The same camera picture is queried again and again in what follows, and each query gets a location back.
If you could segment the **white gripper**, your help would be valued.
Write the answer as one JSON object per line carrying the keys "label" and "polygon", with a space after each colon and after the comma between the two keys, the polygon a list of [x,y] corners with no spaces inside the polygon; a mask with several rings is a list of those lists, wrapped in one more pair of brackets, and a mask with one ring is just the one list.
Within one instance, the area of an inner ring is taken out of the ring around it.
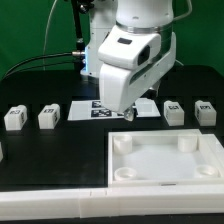
{"label": "white gripper", "polygon": [[176,35],[168,37],[169,50],[161,54],[161,35],[134,34],[114,26],[98,50],[103,62],[99,74],[102,105],[116,113],[124,112],[125,120],[133,120],[130,107],[156,84],[174,65]]}

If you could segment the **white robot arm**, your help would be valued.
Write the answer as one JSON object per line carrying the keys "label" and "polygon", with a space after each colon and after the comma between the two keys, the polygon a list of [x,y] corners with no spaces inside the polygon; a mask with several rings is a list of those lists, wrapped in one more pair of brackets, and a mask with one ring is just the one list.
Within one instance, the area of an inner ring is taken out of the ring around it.
{"label": "white robot arm", "polygon": [[102,106],[131,121],[133,104],[173,67],[172,0],[90,0],[81,74],[99,83]]}

